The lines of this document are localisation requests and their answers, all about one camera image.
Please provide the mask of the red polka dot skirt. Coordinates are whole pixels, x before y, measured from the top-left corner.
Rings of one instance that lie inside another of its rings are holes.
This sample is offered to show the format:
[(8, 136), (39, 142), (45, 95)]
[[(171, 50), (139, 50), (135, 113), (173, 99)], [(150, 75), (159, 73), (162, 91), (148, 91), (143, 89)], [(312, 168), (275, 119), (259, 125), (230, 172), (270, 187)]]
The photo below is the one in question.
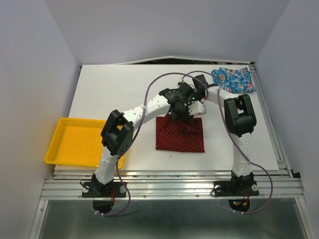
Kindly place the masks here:
[(173, 120), (171, 114), (156, 117), (156, 150), (204, 153), (202, 118)]

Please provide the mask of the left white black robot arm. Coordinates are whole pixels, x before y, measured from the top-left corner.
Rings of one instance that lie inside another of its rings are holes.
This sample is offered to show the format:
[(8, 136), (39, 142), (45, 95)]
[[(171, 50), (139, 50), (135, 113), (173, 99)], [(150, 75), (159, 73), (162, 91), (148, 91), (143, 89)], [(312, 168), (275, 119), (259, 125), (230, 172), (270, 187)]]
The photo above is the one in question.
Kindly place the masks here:
[(187, 117), (188, 107), (196, 100), (196, 91), (187, 83), (176, 89), (164, 89), (144, 105), (120, 112), (113, 110), (102, 129), (102, 155), (99, 166), (92, 175), (90, 187), (99, 196), (112, 190), (114, 171), (118, 159), (132, 146), (141, 126), (170, 112), (174, 116)]

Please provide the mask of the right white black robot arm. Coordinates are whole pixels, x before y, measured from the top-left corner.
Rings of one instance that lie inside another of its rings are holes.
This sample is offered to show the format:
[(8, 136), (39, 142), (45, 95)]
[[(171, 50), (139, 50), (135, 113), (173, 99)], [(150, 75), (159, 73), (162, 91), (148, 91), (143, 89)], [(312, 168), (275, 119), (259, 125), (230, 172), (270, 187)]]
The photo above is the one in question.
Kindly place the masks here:
[(258, 186), (252, 172), (254, 164), (248, 157), (251, 136), (257, 124), (249, 95), (233, 94), (216, 84), (208, 84), (204, 75), (195, 76), (193, 85), (197, 100), (206, 97), (207, 101), (219, 106), (226, 132), (233, 144), (231, 178), (215, 181), (212, 195), (214, 197), (258, 196)]

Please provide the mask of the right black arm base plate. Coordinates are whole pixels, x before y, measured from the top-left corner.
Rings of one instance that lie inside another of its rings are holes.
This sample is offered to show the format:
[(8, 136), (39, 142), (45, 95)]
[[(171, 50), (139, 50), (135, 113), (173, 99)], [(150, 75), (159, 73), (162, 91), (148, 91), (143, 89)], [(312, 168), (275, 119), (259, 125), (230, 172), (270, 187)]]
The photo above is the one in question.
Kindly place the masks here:
[(214, 181), (211, 195), (214, 197), (259, 196), (257, 182), (235, 183), (232, 181)]

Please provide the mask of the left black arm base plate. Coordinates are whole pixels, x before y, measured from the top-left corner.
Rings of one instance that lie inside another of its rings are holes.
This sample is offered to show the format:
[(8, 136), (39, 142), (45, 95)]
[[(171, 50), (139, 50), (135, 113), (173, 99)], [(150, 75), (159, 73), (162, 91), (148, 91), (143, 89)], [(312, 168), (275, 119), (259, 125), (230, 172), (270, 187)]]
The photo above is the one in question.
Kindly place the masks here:
[(98, 186), (91, 181), (84, 182), (83, 198), (125, 198), (127, 190), (121, 182), (110, 182)]

